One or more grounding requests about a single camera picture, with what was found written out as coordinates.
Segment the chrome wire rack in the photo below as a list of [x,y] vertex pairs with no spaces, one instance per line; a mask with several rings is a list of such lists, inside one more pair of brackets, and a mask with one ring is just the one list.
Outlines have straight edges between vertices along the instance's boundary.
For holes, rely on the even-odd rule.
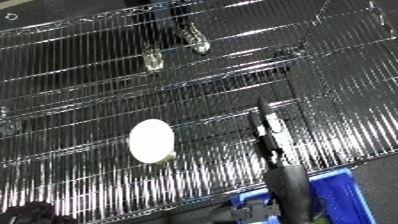
[[[79,223],[107,223],[260,187],[246,118],[260,96],[309,172],[397,151],[398,47],[375,2],[185,4],[206,56],[173,36],[167,2],[0,32],[0,211],[45,200]],[[148,10],[165,60],[155,73],[142,62],[150,21],[135,19]],[[298,43],[295,57],[275,55]],[[129,154],[129,131],[149,118],[172,125],[175,160]]]

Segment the sneaker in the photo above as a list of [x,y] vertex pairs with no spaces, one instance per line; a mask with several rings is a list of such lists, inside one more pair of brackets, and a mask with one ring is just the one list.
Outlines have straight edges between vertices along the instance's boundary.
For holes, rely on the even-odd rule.
[[185,27],[177,25],[174,34],[188,43],[195,53],[201,55],[209,53],[210,43],[206,36],[195,27],[195,24],[188,23]]
[[164,67],[164,61],[160,48],[154,45],[147,45],[142,54],[145,67],[148,71],[156,71]]

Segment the round white object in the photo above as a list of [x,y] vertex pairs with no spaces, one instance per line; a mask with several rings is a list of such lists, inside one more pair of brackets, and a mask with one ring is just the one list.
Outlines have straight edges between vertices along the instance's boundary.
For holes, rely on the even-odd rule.
[[163,162],[174,155],[174,132],[164,121],[146,120],[131,130],[129,147],[140,162]]

